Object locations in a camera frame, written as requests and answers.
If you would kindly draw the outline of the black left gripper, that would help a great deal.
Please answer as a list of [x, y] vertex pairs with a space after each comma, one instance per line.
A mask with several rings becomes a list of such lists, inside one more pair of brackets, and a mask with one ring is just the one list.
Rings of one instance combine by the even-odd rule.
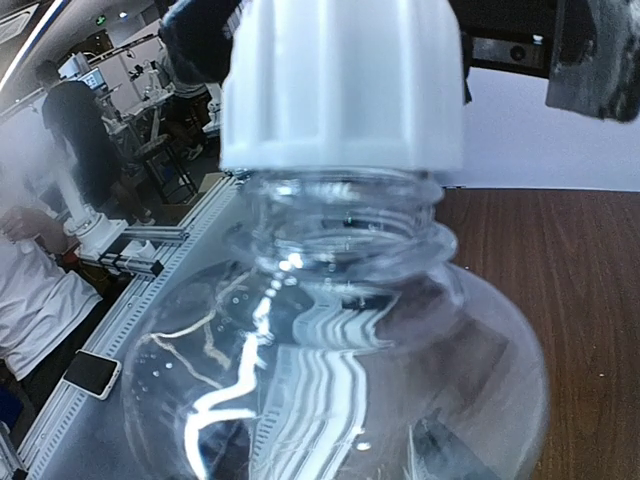
[[466, 68], [549, 77], [551, 108], [620, 123], [639, 116], [637, 1], [559, 1], [554, 40], [504, 31], [461, 40]]

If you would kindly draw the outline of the white flip bottle cap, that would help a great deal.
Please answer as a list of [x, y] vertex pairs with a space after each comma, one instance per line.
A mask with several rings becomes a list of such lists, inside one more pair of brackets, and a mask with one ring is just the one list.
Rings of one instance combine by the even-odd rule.
[[446, 1], [253, 1], [223, 86], [222, 165], [456, 170], [464, 101]]

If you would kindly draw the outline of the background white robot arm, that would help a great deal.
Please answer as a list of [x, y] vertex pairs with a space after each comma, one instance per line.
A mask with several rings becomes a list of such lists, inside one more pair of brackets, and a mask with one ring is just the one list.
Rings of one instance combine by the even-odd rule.
[[[157, 4], [159, 36], [180, 80], [222, 82], [244, 1]], [[626, 123], [639, 115], [639, 4], [636, 1], [454, 1], [463, 69], [509, 71], [548, 79], [546, 104]], [[97, 221], [101, 195], [120, 175], [93, 91], [66, 81], [49, 93], [43, 120], [58, 150], [56, 180], [70, 212], [68, 235]], [[65, 100], [54, 106], [52, 98]]]

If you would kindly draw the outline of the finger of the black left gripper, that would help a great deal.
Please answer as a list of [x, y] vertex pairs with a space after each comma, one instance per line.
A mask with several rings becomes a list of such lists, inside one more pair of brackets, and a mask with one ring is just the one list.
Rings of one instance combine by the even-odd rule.
[[184, 83], [221, 83], [229, 74], [233, 37], [244, 1], [174, 1], [164, 13], [160, 37], [177, 78]]

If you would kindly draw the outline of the small clear plastic bottle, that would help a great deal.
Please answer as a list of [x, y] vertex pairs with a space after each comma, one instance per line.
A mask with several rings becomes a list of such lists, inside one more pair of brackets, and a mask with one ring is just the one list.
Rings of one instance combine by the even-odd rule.
[[231, 258], [166, 294], [124, 363], [141, 479], [527, 479], [549, 417], [521, 311], [452, 263], [442, 188], [255, 172]]

